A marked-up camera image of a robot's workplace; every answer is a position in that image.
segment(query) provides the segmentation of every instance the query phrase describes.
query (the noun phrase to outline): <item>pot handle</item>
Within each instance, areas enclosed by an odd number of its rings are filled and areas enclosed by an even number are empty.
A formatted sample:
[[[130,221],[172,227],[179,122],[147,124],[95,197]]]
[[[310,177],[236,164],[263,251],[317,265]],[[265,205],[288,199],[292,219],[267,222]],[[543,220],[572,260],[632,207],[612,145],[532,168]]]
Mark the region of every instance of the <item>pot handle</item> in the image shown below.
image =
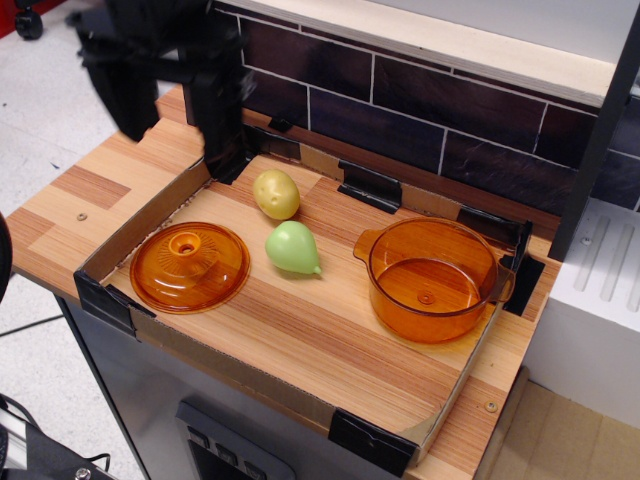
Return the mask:
[[[380,237],[380,230],[365,230],[353,247],[353,255],[368,264],[369,254],[373,244]]]
[[[498,278],[491,292],[491,300],[504,303],[511,298],[516,285],[516,274],[513,270],[498,263]]]

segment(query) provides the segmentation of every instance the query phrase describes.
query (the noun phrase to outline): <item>cable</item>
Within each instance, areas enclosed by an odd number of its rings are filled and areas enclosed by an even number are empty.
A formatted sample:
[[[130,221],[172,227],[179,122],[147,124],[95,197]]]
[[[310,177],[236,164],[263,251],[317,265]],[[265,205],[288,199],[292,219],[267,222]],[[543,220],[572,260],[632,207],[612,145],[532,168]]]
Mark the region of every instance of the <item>cable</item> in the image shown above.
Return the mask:
[[[2,333],[0,333],[0,338],[6,337],[7,335],[11,335],[13,333],[21,332],[22,330],[26,330],[26,329],[31,328],[31,327],[36,327],[38,325],[42,325],[43,323],[53,322],[54,320],[58,320],[58,319],[60,319],[62,317],[64,317],[64,315],[60,314],[60,315],[56,315],[54,317],[49,317],[49,318],[45,318],[43,320],[38,320],[37,322],[33,322],[33,323],[28,324],[28,325],[23,325],[22,327],[14,328],[13,330],[9,330],[7,332],[2,332]]]
[[[109,453],[101,453],[100,455],[96,455],[95,457],[85,458],[85,460],[87,462],[94,463],[96,460],[100,460],[101,458],[106,458],[106,460],[104,462],[103,470],[105,472],[108,472],[109,471],[109,465],[111,465],[111,454],[109,454]]]
[[[29,410],[27,410],[26,408],[24,408],[22,405],[20,405],[18,402],[16,402],[13,398],[11,397],[7,397],[6,395],[3,395],[0,393],[0,398],[2,398],[2,400],[11,405],[12,407],[18,409],[20,411],[20,413],[22,413],[22,415],[24,415],[24,417],[27,419],[27,421],[33,425],[34,427],[36,427],[38,430],[42,431],[42,429],[40,428],[40,426],[38,425],[38,422],[36,422],[36,419],[33,418],[31,416],[31,414],[29,413]]]

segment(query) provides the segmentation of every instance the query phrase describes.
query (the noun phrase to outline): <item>orange glass cookware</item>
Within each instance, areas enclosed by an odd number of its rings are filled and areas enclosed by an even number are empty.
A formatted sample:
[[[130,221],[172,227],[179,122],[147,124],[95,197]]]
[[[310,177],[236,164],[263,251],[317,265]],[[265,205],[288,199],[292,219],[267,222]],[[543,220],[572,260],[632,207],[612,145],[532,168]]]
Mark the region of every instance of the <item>orange glass cookware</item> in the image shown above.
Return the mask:
[[[196,313],[230,299],[249,275],[244,242],[209,223],[174,225],[149,238],[131,262],[131,284],[149,306]]]
[[[515,274],[476,232],[440,218],[366,230],[354,248],[378,318],[399,336],[438,343],[469,332],[489,302],[505,302]]]

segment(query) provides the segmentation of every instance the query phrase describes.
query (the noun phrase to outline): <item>tile backsplash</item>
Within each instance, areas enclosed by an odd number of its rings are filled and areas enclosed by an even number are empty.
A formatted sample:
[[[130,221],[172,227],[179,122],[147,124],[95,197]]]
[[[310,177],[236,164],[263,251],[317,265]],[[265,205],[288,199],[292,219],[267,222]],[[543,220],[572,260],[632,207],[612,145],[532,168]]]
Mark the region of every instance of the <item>tile backsplash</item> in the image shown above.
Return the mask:
[[[562,214],[597,109],[244,9],[218,9],[247,39],[244,63],[256,83],[247,108]],[[640,121],[640,104],[632,105]],[[635,209],[640,160],[627,152],[632,137],[619,129],[625,146],[612,146],[594,196]]]

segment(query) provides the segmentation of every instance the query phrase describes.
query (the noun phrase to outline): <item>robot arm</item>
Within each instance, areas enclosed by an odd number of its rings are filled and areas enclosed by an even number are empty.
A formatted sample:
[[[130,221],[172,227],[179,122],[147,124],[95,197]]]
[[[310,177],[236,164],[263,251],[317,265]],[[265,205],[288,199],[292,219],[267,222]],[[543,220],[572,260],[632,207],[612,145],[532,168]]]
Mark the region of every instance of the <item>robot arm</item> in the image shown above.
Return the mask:
[[[157,80],[184,87],[187,120],[204,137],[211,176],[245,163],[242,100],[249,83],[235,24],[206,0],[106,0],[72,14],[80,55],[118,128],[135,141],[159,120]],[[167,54],[177,51],[178,59]]]

